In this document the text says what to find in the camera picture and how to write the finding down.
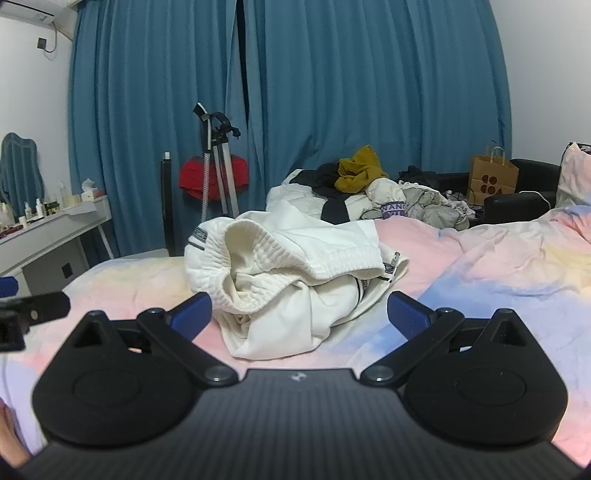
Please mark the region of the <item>person's left hand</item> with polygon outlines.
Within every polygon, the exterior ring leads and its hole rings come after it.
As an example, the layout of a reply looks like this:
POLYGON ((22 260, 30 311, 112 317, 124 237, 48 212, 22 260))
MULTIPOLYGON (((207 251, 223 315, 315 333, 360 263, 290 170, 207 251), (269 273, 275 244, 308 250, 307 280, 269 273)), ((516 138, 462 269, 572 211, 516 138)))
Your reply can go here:
POLYGON ((21 467, 30 459, 28 450, 16 433, 12 410, 4 401, 1 401, 0 405, 0 454, 9 465, 15 468, 21 467))

